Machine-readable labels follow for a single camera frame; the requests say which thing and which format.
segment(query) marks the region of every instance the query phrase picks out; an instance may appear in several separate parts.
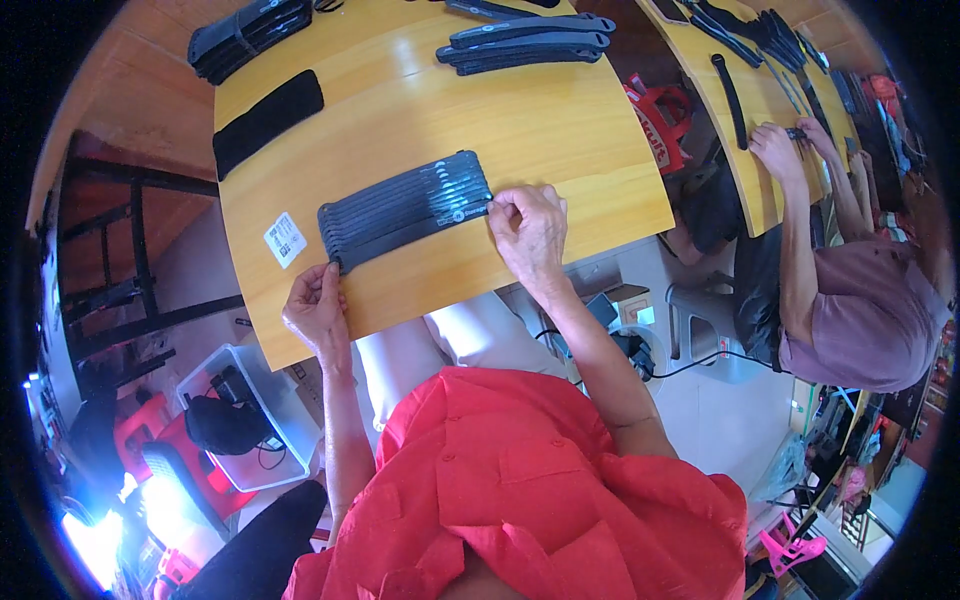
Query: gray stool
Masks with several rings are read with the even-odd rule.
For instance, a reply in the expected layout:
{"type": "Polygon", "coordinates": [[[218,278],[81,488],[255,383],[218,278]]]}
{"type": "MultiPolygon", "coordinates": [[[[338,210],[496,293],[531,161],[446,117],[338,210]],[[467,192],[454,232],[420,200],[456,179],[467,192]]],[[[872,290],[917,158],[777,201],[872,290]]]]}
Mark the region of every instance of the gray stool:
{"type": "MultiPolygon", "coordinates": [[[[716,273],[699,287],[683,287],[676,283],[667,288],[666,303],[670,309],[671,358],[680,366],[710,356],[721,349],[746,354],[736,339],[733,328],[733,294],[712,291],[717,285],[733,286],[733,280],[716,273]]],[[[720,355],[690,369],[724,383],[743,383],[766,367],[730,355],[720,355]]]]}

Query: purple shirt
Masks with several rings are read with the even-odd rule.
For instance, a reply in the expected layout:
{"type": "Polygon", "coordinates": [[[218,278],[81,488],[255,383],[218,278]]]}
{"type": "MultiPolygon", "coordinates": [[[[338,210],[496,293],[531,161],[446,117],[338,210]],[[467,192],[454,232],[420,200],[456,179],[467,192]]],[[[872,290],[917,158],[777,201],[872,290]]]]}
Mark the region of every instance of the purple shirt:
{"type": "Polygon", "coordinates": [[[821,248],[814,257],[813,347],[784,330],[780,365],[800,379],[870,392],[920,381],[950,311],[913,249],[877,237],[821,248]]]}

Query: yellow table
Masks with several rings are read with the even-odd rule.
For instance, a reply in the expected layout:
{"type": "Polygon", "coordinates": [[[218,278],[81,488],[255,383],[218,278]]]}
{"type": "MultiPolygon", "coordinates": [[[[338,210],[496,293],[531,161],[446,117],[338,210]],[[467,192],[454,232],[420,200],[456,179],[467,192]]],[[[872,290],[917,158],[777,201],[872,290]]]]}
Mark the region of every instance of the yellow table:
{"type": "MultiPolygon", "coordinates": [[[[573,13],[564,0],[546,14],[573,13]]],[[[325,108],[220,184],[230,254],[274,370],[308,356],[280,310],[294,277],[326,262],[317,209],[458,150],[475,151],[491,190],[553,183],[569,202],[570,262],[673,227],[662,180],[606,58],[458,77],[434,52],[478,21],[442,3],[363,0],[315,14],[217,88],[215,130],[304,69],[325,108]],[[289,212],[307,247],[280,268],[263,235],[289,212]]],[[[485,219],[421,239],[344,280],[353,338],[515,281],[485,219]]]]}
{"type": "Polygon", "coordinates": [[[836,85],[833,84],[833,79],[830,78],[830,75],[826,75],[821,71],[820,67],[814,64],[812,60],[804,66],[804,73],[810,81],[810,86],[813,88],[813,93],[817,97],[817,101],[824,110],[827,124],[830,125],[833,142],[836,144],[837,150],[840,151],[840,159],[843,160],[844,169],[849,173],[850,164],[847,159],[847,142],[844,138],[852,138],[856,143],[857,150],[862,148],[860,146],[860,136],[856,134],[856,128],[853,126],[853,120],[851,120],[850,115],[847,114],[847,110],[843,108],[840,92],[837,91],[836,85]]]}
{"type": "MultiPolygon", "coordinates": [[[[720,136],[724,152],[730,159],[733,178],[740,194],[740,202],[743,205],[750,235],[756,237],[776,226],[783,220],[783,195],[780,186],[773,181],[753,153],[736,147],[736,133],[733,128],[730,105],[723,85],[720,83],[720,77],[710,62],[710,57],[719,53],[726,59],[727,70],[733,79],[733,85],[743,109],[748,136],[757,125],[767,121],[785,128],[796,127],[797,119],[800,116],[806,116],[806,112],[797,114],[786,93],[766,65],[754,69],[727,46],[693,25],[675,25],[664,21],[652,8],[652,0],[636,0],[636,3],[660,30],[707,108],[713,126],[720,136]]],[[[736,0],[714,0],[710,4],[730,11],[744,21],[756,18],[756,12],[753,9],[736,0]]],[[[740,39],[751,48],[756,48],[756,44],[749,39],[740,39]]],[[[801,89],[796,76],[775,59],[769,56],[767,59],[777,69],[781,79],[783,75],[780,72],[786,71],[787,77],[797,90],[801,89]]],[[[823,161],[816,153],[804,151],[804,170],[812,203],[819,201],[829,192],[826,187],[824,168],[823,161]]]]}

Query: label sticker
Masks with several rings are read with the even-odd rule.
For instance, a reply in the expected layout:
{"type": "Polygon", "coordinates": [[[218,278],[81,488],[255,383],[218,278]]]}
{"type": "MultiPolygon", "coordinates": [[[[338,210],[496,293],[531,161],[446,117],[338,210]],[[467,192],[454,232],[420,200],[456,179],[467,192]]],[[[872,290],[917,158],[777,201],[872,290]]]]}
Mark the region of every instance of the label sticker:
{"type": "Polygon", "coordinates": [[[286,212],[276,218],[274,224],[263,234],[263,239],[283,269],[289,267],[297,254],[306,248],[306,238],[286,212]]]}

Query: plastic bag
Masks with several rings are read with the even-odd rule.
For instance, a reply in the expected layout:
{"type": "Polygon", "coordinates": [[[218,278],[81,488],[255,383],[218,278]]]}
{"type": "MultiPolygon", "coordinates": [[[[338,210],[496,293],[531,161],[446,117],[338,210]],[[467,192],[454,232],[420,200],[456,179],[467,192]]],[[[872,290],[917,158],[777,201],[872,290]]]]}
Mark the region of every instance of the plastic bag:
{"type": "Polygon", "coordinates": [[[780,444],[774,460],[763,471],[748,499],[751,502],[776,500],[792,490],[804,479],[805,459],[806,441],[799,433],[792,432],[780,444]]]}

